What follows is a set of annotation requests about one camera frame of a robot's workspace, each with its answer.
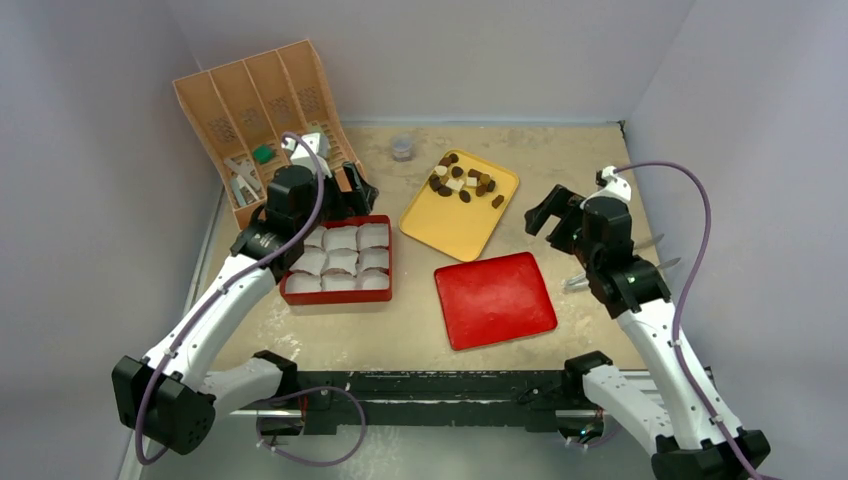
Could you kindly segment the metal tongs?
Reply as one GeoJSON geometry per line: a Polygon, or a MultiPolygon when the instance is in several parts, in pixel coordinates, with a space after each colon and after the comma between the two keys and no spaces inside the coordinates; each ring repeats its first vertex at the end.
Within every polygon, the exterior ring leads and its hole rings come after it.
{"type": "MultiPolygon", "coordinates": [[[[645,249],[653,248],[655,245],[659,244],[663,239],[664,234],[658,234],[651,238],[636,241],[633,245],[633,252],[630,258],[625,259],[620,265],[616,266],[617,270],[624,270],[628,267],[632,267],[637,261],[641,260],[639,253],[645,249]]],[[[671,267],[674,267],[681,261],[681,257],[675,257],[670,260],[662,261],[659,264],[655,265],[655,268],[658,270],[666,270],[671,267]]],[[[563,282],[563,291],[565,293],[574,293],[579,291],[585,291],[590,288],[590,281],[587,273],[576,275],[566,281],[563,282]]]]}

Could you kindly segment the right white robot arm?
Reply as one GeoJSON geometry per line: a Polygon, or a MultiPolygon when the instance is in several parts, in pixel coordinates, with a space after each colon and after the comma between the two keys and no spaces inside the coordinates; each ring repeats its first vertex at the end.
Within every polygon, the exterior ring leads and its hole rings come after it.
{"type": "Polygon", "coordinates": [[[551,216],[559,221],[548,243],[582,265],[592,295],[636,348],[662,401],[599,351],[565,362],[564,399],[610,414],[647,452],[658,479],[757,478],[769,442],[742,425],[694,354],[658,268],[634,251],[626,201],[557,185],[525,213],[526,232],[537,234],[551,216]]]}

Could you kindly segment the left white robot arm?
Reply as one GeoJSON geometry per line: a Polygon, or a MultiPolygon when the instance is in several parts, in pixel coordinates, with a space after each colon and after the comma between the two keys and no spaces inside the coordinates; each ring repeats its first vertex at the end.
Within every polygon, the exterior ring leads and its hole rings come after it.
{"type": "Polygon", "coordinates": [[[351,163],[350,190],[304,166],[281,167],[230,248],[218,277],[178,325],[144,356],[121,358],[111,379],[121,423],[132,429],[143,465],[150,439],[180,455],[197,449],[218,417],[266,401],[284,409],[309,394],[298,367],[269,350],[223,372],[210,367],[255,305],[278,286],[305,251],[304,241],[327,221],[372,212],[379,191],[351,163]]]}

